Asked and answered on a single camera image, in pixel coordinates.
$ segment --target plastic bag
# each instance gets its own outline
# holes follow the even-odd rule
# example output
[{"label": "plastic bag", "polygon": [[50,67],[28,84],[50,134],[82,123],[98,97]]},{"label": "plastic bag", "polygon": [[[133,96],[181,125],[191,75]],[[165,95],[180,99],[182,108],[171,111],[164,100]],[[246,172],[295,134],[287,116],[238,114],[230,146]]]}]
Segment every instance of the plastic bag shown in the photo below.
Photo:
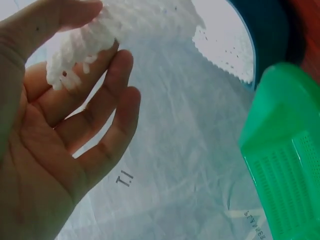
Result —
[{"label": "plastic bag", "polygon": [[[121,47],[134,56],[129,84],[142,95],[136,134],[56,239],[271,240],[237,146],[253,96],[205,59],[191,39],[164,43],[149,37]],[[43,46],[27,65],[45,59]],[[109,125],[76,155],[97,143]]]}]

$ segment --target white yarn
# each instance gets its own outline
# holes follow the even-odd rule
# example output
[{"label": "white yarn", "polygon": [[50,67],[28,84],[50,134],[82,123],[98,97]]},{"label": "white yarn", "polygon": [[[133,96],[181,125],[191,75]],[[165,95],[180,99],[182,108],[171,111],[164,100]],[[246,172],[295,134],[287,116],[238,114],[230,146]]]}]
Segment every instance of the white yarn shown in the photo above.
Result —
[{"label": "white yarn", "polygon": [[81,84],[73,66],[82,64],[83,72],[89,73],[97,53],[115,40],[121,43],[133,35],[192,38],[197,26],[204,24],[191,0],[105,0],[96,19],[60,35],[47,61],[47,82],[55,90]]}]

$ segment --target green plastic object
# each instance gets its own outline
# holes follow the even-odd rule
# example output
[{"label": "green plastic object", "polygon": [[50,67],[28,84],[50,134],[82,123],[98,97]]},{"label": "green plastic object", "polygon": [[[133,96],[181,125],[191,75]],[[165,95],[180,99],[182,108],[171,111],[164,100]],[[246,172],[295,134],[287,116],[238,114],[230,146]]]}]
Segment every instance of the green plastic object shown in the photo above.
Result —
[{"label": "green plastic object", "polygon": [[269,67],[239,147],[274,240],[320,240],[320,88],[289,63]]}]

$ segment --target red object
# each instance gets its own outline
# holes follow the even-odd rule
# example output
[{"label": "red object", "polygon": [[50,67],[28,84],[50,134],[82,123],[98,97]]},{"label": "red object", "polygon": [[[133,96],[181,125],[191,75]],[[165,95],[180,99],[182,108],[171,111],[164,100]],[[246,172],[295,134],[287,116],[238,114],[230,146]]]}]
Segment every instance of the red object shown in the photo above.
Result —
[{"label": "red object", "polygon": [[320,84],[320,0],[288,0],[303,25],[306,43],[301,68]]}]

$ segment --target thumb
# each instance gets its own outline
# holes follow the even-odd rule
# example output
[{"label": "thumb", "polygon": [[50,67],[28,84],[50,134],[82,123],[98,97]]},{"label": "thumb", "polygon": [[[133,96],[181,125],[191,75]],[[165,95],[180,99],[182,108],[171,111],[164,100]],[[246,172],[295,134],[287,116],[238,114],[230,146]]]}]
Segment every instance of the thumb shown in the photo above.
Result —
[{"label": "thumb", "polygon": [[82,27],[102,7],[99,0],[38,0],[0,22],[0,51],[8,47],[25,63],[56,32]]}]

